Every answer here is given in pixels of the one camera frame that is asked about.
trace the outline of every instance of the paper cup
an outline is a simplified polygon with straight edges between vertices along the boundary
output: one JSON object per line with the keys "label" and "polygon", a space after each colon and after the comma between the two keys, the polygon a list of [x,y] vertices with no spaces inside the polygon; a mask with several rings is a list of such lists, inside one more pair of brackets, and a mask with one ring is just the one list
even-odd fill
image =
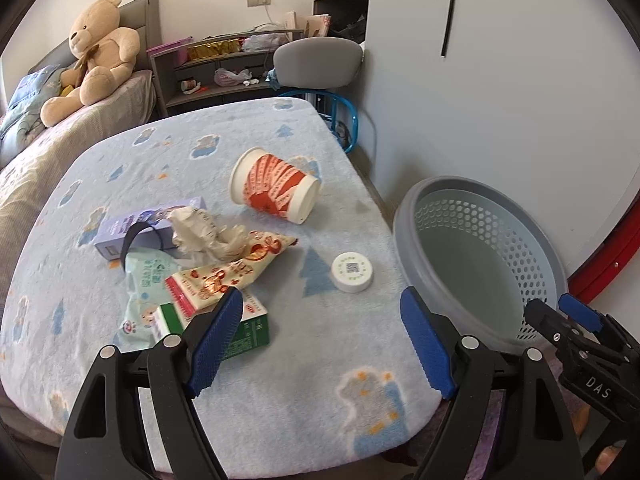
{"label": "paper cup", "polygon": [[313,209],[320,181],[262,148],[240,157],[229,178],[229,195],[236,204],[302,224]]}

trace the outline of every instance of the teddy bear's leg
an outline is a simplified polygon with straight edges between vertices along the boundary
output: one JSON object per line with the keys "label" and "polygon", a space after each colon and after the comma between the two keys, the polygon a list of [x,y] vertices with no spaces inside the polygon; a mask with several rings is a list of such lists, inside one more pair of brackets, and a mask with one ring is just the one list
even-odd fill
{"label": "teddy bear's leg", "polygon": [[52,97],[47,100],[40,110],[40,119],[42,124],[50,128],[80,108],[82,108],[80,89],[75,88],[65,97]]}
{"label": "teddy bear's leg", "polygon": [[110,96],[117,87],[129,79],[132,72],[131,63],[123,63],[111,70],[103,66],[92,68],[80,85],[82,104],[92,105]]}

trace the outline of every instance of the blue gripper pad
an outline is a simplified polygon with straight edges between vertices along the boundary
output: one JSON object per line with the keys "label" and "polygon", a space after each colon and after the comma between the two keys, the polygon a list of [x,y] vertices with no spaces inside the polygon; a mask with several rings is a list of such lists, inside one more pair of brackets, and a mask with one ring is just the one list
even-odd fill
{"label": "blue gripper pad", "polygon": [[429,384],[432,388],[440,390],[444,399],[450,399],[457,388],[451,376],[449,354],[429,323],[427,314],[420,306],[421,301],[415,294],[411,287],[402,292],[400,317]]}
{"label": "blue gripper pad", "polygon": [[211,322],[191,356],[191,377],[187,383],[193,397],[213,384],[226,348],[231,343],[242,319],[242,293],[234,290]]}
{"label": "blue gripper pad", "polygon": [[560,296],[560,299],[558,300],[558,307],[562,312],[574,319],[581,326],[585,327],[589,332],[597,333],[602,330],[600,314],[595,310],[591,310],[571,294],[567,293]]}

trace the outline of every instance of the gray bookshelf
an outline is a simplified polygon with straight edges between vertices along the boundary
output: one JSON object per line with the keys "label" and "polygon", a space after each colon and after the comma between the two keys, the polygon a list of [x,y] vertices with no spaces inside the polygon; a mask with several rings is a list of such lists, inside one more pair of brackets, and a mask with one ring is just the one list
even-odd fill
{"label": "gray bookshelf", "polygon": [[[215,106],[226,102],[239,100],[257,99],[276,95],[271,86],[265,81],[263,73],[273,68],[273,53],[275,49],[257,50],[253,52],[233,52],[222,54],[194,61],[187,61],[176,66],[177,51],[185,46],[198,46],[201,44],[213,43],[215,41],[235,40],[237,38],[248,38],[250,36],[260,36],[262,34],[289,34],[295,41],[303,37],[304,31],[301,29],[265,30],[261,32],[240,32],[238,34],[227,34],[207,38],[188,45],[177,46],[152,54],[150,56],[151,68],[154,71],[158,84],[158,104],[162,117],[184,113],[196,108]],[[226,68],[233,72],[249,69],[254,78],[259,79],[258,84],[244,86],[218,86],[213,81],[214,73],[219,68]],[[193,77],[203,86],[208,88],[203,91],[185,95],[180,91],[180,81]]]}

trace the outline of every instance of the green and white box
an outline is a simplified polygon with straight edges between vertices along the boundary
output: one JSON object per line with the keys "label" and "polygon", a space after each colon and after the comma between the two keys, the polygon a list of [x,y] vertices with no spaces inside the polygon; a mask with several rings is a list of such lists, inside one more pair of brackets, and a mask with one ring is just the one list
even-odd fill
{"label": "green and white box", "polygon": [[[226,349],[225,359],[269,344],[267,309],[246,290],[242,291],[242,299],[244,300],[242,319],[236,335]],[[156,341],[160,341],[169,334],[182,334],[189,321],[190,319],[185,319],[182,311],[175,308],[173,303],[165,303],[156,310],[151,329]]]}

